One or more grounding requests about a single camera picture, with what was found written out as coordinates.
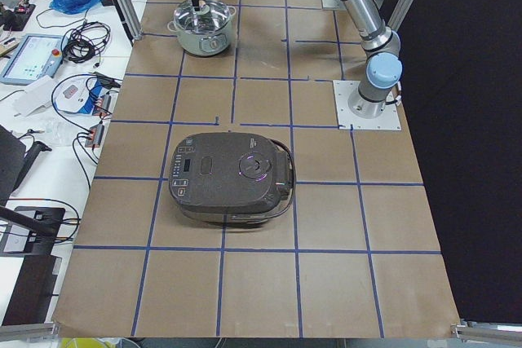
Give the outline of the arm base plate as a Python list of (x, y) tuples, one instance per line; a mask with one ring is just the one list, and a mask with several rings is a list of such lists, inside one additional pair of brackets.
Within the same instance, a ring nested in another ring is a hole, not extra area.
[(321, 0), (323, 10), (345, 11), (346, 8), (341, 0)]
[(338, 128), (401, 131), (396, 105), (387, 105), (387, 100), (392, 98), (392, 93), (388, 93), (385, 101), (370, 102), (360, 95), (360, 83), (354, 80), (333, 80)]

